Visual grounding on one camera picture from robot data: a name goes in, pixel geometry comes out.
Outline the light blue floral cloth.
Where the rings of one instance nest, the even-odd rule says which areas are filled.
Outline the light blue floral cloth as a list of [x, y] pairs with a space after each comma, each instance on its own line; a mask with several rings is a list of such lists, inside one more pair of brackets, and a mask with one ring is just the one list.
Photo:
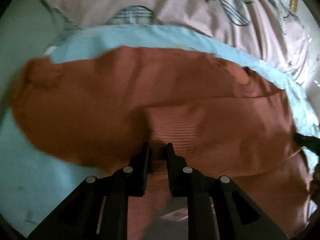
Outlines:
[[[106, 25], [79, 30], [65, 41], [41, 46], [40, 56], [54, 62], [91, 59], [119, 46], [179, 48], [212, 53], [247, 66], [286, 90], [300, 133], [319, 136], [317, 116], [305, 90], [290, 76], [238, 49], [170, 25]], [[75, 187], [97, 170], [64, 163], [27, 142], [12, 112], [1, 112], [1, 214], [27, 236]]]

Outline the rust red knit garment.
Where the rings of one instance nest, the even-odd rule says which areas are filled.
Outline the rust red knit garment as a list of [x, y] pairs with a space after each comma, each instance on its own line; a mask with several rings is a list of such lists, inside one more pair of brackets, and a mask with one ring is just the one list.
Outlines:
[[92, 60], [30, 60], [10, 92], [16, 123], [39, 150], [112, 174], [144, 142], [154, 172], [129, 203], [141, 239], [169, 198], [159, 149], [209, 177], [232, 178], [290, 237], [309, 216], [310, 173], [294, 143], [285, 90], [257, 72], [196, 51], [120, 47]]

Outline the pink quilt with plaid hearts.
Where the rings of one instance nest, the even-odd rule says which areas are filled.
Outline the pink quilt with plaid hearts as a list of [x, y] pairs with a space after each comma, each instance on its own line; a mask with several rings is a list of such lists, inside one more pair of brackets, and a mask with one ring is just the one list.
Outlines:
[[75, 24], [188, 28], [264, 60], [301, 83], [309, 41], [284, 0], [48, 0]]

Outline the sage green pillow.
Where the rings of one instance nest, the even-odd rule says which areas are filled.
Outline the sage green pillow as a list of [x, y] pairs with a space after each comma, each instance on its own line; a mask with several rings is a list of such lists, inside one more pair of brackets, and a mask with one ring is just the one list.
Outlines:
[[43, 55], [70, 26], [46, 3], [13, 1], [1, 17], [1, 93], [28, 59]]

